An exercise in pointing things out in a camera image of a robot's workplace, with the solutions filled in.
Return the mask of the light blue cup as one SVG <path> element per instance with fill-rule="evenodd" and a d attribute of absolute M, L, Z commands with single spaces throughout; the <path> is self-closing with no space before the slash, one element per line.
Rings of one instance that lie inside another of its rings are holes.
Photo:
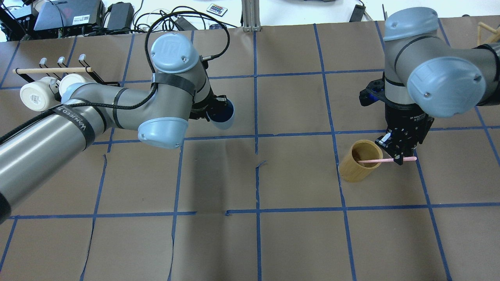
<path fill-rule="evenodd" d="M 206 115 L 216 128 L 228 130 L 234 123 L 234 105 L 225 96 L 217 97 L 209 103 Z"/>

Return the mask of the pink chopstick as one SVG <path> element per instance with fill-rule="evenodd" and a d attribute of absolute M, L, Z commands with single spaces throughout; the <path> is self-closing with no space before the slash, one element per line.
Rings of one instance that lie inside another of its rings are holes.
<path fill-rule="evenodd" d="M 418 158 L 413 157 L 404 157 L 404 158 L 383 158 L 383 159 L 373 159 L 373 160 L 358 160 L 358 163 L 379 163 L 379 162 L 396 162 L 397 160 L 401 160 L 402 162 L 416 161 Z"/>

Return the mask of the yellow bamboo cup holder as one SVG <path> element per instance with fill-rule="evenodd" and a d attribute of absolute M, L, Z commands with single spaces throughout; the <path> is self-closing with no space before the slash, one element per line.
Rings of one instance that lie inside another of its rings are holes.
<path fill-rule="evenodd" d="M 339 164 L 340 177 L 349 183 L 358 183 L 370 175 L 380 162 L 360 162 L 362 160 L 380 160 L 382 149 L 373 141 L 361 139 L 355 142 Z"/>

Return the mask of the white cup on rack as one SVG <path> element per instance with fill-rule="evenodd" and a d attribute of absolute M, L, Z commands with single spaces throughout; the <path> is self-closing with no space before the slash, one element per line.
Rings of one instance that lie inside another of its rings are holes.
<path fill-rule="evenodd" d="M 20 99 L 30 110 L 43 112 L 60 103 L 60 80 L 44 77 L 34 82 L 29 82 L 20 89 Z"/>
<path fill-rule="evenodd" d="M 61 95 L 61 99 L 68 90 L 68 88 L 71 85 L 77 84 L 77 83 L 89 83 L 89 82 L 95 82 L 93 79 L 86 78 L 83 75 L 77 74 L 77 73 L 72 73 L 66 75 L 64 78 L 59 83 L 59 94 Z"/>

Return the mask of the small remote control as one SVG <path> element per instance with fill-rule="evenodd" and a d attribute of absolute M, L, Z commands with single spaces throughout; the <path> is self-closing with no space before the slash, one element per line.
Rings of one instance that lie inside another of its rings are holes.
<path fill-rule="evenodd" d="M 228 9 L 221 5 L 212 3 L 207 7 L 206 11 L 209 12 L 210 14 L 222 17 L 227 13 Z"/>

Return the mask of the wooden rack rod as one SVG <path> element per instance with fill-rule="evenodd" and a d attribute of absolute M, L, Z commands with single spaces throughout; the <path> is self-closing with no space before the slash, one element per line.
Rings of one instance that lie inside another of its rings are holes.
<path fill-rule="evenodd" d="M 21 74 L 39 74 L 39 73 L 93 73 L 92 67 L 75 67 L 75 68 L 38 68 L 38 69 L 20 69 L 12 70 L 13 73 Z"/>

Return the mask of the black power adapter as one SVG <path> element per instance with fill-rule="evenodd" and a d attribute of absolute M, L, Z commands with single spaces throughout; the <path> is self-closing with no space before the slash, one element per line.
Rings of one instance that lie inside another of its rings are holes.
<path fill-rule="evenodd" d="M 106 28 L 109 30 L 128 30 L 132 26 L 134 8 L 130 2 L 117 2 L 111 5 Z"/>

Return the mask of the black computer box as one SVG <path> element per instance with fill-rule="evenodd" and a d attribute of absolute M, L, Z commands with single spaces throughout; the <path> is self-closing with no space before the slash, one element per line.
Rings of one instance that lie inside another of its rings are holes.
<path fill-rule="evenodd" d="M 92 30 L 102 25 L 104 14 L 105 5 L 101 0 L 52 0 L 42 5 L 34 31 Z"/>

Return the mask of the aluminium frame post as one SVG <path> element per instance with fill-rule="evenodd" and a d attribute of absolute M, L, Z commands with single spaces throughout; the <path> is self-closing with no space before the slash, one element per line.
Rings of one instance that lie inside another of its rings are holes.
<path fill-rule="evenodd" d="M 244 32 L 260 32 L 260 1 L 242 0 L 242 29 Z"/>

